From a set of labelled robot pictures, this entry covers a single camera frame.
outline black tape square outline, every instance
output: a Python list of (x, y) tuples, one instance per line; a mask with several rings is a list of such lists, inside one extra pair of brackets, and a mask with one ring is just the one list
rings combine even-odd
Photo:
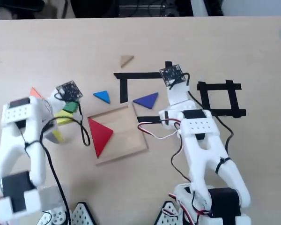
[[(246, 116), (245, 109), (239, 109), (236, 90), (241, 90), (240, 83), (233, 83), (232, 80), (226, 80), (226, 83), (206, 84), (205, 82), (198, 82), (197, 89), (200, 91), (201, 102), (204, 109), (212, 111), (216, 116), (232, 116), (240, 118)], [(211, 109), (208, 97), (209, 90), (227, 90), (230, 100), (231, 109)]]

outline table surface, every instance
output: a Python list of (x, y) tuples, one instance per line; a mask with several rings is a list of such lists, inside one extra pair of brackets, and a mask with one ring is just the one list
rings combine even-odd
[[(59, 84), (74, 80), (84, 97), (85, 116), (120, 105), (114, 72), (157, 72), (166, 60), (181, 66), (198, 81), (241, 83), (240, 108), (247, 116), (223, 118), (235, 132), (231, 158), (251, 194), (244, 210), (254, 224), (281, 224), (281, 17), (131, 18), (0, 21), (0, 119), (2, 105), (29, 94), (31, 86), (48, 96)], [(134, 55), (124, 69), (121, 55)], [(153, 110), (136, 105), (139, 116), (154, 116), (167, 107), (161, 79), (128, 81), (129, 100), (159, 92)], [(108, 90), (111, 105), (92, 96)], [(211, 106), (229, 108), (226, 91), (213, 91)], [(228, 132), (220, 125), (223, 141)], [(159, 125), (153, 132), (165, 134)], [(167, 193), (184, 182), (171, 167), (179, 141), (146, 135), (149, 151), (96, 166), (93, 147), (85, 147), (80, 128), (63, 127), (67, 144), (46, 142), (59, 179), (71, 191), (70, 206), (86, 201), (99, 224), (153, 224)], [(176, 165), (188, 173), (183, 154)], [(21, 157), (14, 171), (29, 169)], [(215, 187), (223, 182), (206, 173)], [(46, 184), (54, 184), (47, 165)], [(26, 219), (34, 224), (39, 215)]]

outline wooden board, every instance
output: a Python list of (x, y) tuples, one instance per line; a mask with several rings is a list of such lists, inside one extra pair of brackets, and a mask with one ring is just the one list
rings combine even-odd
[(143, 133), (137, 129), (138, 121), (132, 104), (124, 104), (120, 108), (99, 112), (89, 117), (113, 130), (113, 135), (99, 158), (92, 149), (96, 164), (148, 149)]

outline red triangle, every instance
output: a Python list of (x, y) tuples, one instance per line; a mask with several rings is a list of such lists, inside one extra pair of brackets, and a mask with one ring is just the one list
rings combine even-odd
[(92, 137), (93, 137), (96, 155), (97, 158), (99, 158), (104, 147), (106, 146), (107, 142), (111, 138), (113, 134), (113, 130), (103, 126), (102, 124), (92, 120), (91, 118), (88, 118), (88, 120), (89, 120), (90, 132), (92, 133)]

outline green tangram piece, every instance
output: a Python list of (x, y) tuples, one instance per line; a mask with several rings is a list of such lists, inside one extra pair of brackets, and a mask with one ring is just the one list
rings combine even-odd
[(76, 102), (67, 102), (64, 111), (67, 111), (68, 113), (75, 113), (77, 111), (78, 104)]

